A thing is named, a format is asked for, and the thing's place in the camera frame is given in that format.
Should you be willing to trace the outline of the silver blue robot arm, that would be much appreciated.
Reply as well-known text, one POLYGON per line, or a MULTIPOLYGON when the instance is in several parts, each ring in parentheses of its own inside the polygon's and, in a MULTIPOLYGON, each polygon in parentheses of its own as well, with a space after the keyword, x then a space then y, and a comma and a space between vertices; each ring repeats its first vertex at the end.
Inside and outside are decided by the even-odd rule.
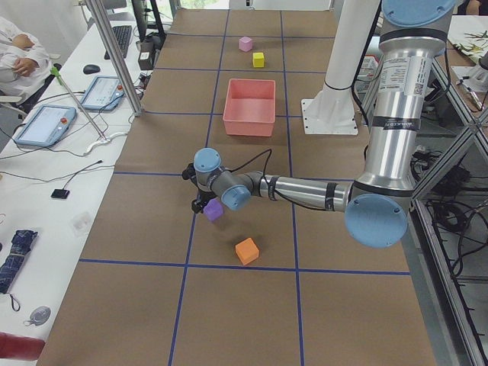
POLYGON ((234 174, 215 149, 200 149, 183 176, 198 189, 194 212, 218 197, 238 210, 253 196, 279 199, 311 210, 339 211, 349 234, 372 248, 397 243, 407 229, 413 195, 409 164, 432 61, 445 51, 453 1, 346 1, 323 89, 302 102, 308 133, 344 133, 355 125, 351 87, 377 13, 384 17, 383 54, 364 171, 351 183, 268 175, 234 174))

